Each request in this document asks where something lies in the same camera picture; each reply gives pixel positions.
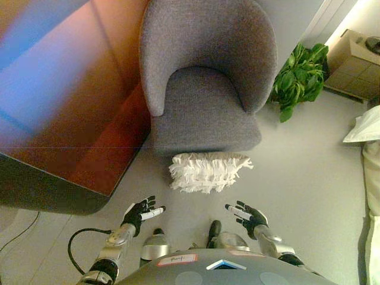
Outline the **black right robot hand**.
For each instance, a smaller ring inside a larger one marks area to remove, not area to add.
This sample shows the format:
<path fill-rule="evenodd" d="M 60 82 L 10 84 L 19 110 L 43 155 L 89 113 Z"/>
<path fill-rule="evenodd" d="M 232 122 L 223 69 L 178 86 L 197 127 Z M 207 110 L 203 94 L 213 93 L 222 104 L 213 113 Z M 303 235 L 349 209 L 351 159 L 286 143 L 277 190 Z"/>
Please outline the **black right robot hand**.
<path fill-rule="evenodd" d="M 228 212 L 236 216 L 236 222 L 246 229 L 247 235 L 252 240 L 257 239 L 254 235 L 254 230 L 257 226 L 268 226 L 268 219 L 261 211 L 242 201 L 236 201 L 235 206 L 226 204 L 224 207 Z"/>

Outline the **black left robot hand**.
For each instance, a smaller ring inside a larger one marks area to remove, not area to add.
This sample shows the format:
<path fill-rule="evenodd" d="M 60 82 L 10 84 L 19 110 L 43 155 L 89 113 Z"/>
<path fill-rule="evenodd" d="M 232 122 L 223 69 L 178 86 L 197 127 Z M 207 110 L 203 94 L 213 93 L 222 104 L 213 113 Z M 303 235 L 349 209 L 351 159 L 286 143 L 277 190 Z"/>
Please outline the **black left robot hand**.
<path fill-rule="evenodd" d="M 121 226 L 124 224 L 133 225 L 135 228 L 134 237 L 140 233 L 140 228 L 143 221 L 152 219 L 166 211 L 165 206 L 155 207 L 156 196 L 152 195 L 143 199 L 141 202 L 132 203 L 126 210 Z"/>

